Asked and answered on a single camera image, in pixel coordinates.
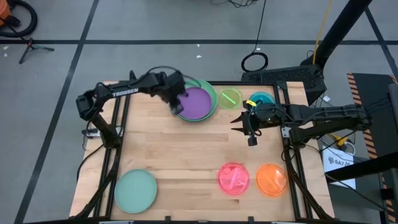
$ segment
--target purple dish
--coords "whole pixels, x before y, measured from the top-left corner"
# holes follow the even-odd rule
[[[186,91],[188,97],[178,97],[184,107],[180,116],[186,119],[204,118],[211,110],[211,96],[206,90],[199,87],[190,87]]]

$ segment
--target yellow cable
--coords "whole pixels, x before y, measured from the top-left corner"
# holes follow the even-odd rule
[[[331,2],[332,1],[333,0],[329,0],[328,10],[326,10],[326,14],[325,14],[325,16],[323,18],[323,21],[322,21],[321,29],[320,29],[320,31],[318,33],[317,42],[315,43],[315,50],[313,51],[313,58],[312,58],[312,64],[313,65],[315,65],[315,56],[317,56],[319,39],[321,38],[321,35],[322,35],[322,32],[323,32],[323,27],[325,26],[326,19],[328,18],[328,14],[329,14],[329,11],[330,11],[330,8],[331,8]]]

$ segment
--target wooden table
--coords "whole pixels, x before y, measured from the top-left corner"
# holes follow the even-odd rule
[[[244,100],[256,91],[274,95],[271,86],[236,88],[240,89]],[[302,83],[288,83],[288,91],[291,103],[307,104]],[[102,113],[109,123],[113,106],[114,100],[108,101]],[[119,123],[122,109],[123,106],[120,107]],[[172,220],[247,221],[253,216],[255,221],[294,221],[289,188],[281,197],[268,198],[258,191],[254,182],[256,171],[263,164],[277,164],[286,171],[285,162],[280,158],[280,128],[262,129],[262,136],[257,138],[258,145],[249,147],[247,136],[231,130],[241,127],[241,123],[229,123],[241,111],[242,106],[239,110],[217,107],[206,121],[189,123],[172,116],[168,106],[158,97],[132,95],[118,178],[131,169],[148,170],[156,178],[158,193],[152,206],[139,214],[125,213],[114,204],[111,219],[164,220],[170,215]],[[89,140],[85,156],[100,144],[100,139]],[[315,141],[309,144],[317,147]],[[82,167],[70,215],[76,215],[98,188],[104,152],[104,149],[100,150]],[[310,148],[302,149],[301,153],[309,191],[334,217],[319,153]],[[218,187],[218,169],[227,162],[242,163],[250,173],[251,184],[243,195],[232,197]],[[298,188],[297,194],[301,216],[305,217]],[[105,201],[101,214],[104,214]]]

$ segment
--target concrete floor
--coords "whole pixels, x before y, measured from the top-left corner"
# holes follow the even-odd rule
[[[70,82],[70,87],[65,103],[60,105],[59,120],[55,123],[37,185],[33,185],[35,189],[24,222],[64,219],[69,214],[76,169],[83,157],[80,131],[85,122],[76,110],[78,95],[93,88],[96,82],[127,79],[130,69],[142,74],[157,65],[171,65],[187,75],[206,80],[240,80],[243,72],[240,62],[254,47],[252,44],[86,44],[80,45],[83,47],[80,55],[78,40],[96,1],[27,0],[39,15],[39,24],[31,36],[37,40],[54,40],[50,46],[56,50],[32,52],[22,65],[18,61],[25,46],[2,44],[6,38],[0,37],[2,223],[14,223],[16,219],[50,122],[56,121],[53,114],[65,82]],[[333,2],[323,36],[346,2]],[[315,40],[327,4],[326,0],[268,0],[260,39]],[[369,8],[384,39],[398,40],[395,23],[398,1],[378,0]],[[214,6],[207,0],[99,0],[94,9],[86,40],[255,39],[262,0],[241,9],[228,3]],[[27,19],[24,10],[15,9],[14,14]],[[57,40],[76,41],[57,44]],[[345,40],[377,40],[365,14]],[[258,47],[269,57],[268,68],[281,68],[298,65],[307,51],[313,50],[313,45],[297,43]],[[398,60],[398,46],[388,48]],[[254,58],[249,63],[254,68],[261,61]],[[392,75],[380,45],[340,45],[324,70],[326,94],[333,105],[353,103],[346,80],[350,72]],[[357,156],[368,157],[359,133],[356,147]],[[379,222],[378,212],[333,205],[336,217],[342,220]]]

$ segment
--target black stand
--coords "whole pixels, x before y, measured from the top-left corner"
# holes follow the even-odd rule
[[[39,45],[33,45],[33,38],[29,38],[29,40],[26,40],[25,38],[23,38],[22,36],[20,36],[20,35],[18,34],[18,32],[17,32],[14,28],[12,28],[12,26],[10,26],[10,25],[7,23],[6,20],[4,20],[4,19],[1,18],[1,17],[0,17],[0,20],[1,20],[6,26],[8,26],[8,28],[10,28],[10,30],[12,30],[21,40],[26,41],[26,45],[27,45],[27,46],[26,46],[26,49],[25,49],[24,54],[22,55],[21,59],[19,60],[19,63],[20,63],[20,64],[24,63],[24,59],[25,59],[26,55],[27,55],[29,52],[33,51],[33,50],[44,49],[44,50],[48,50],[48,51],[51,51],[51,52],[53,52],[53,51],[55,50],[55,49],[50,48],[50,47],[43,47],[43,46],[39,46]]]

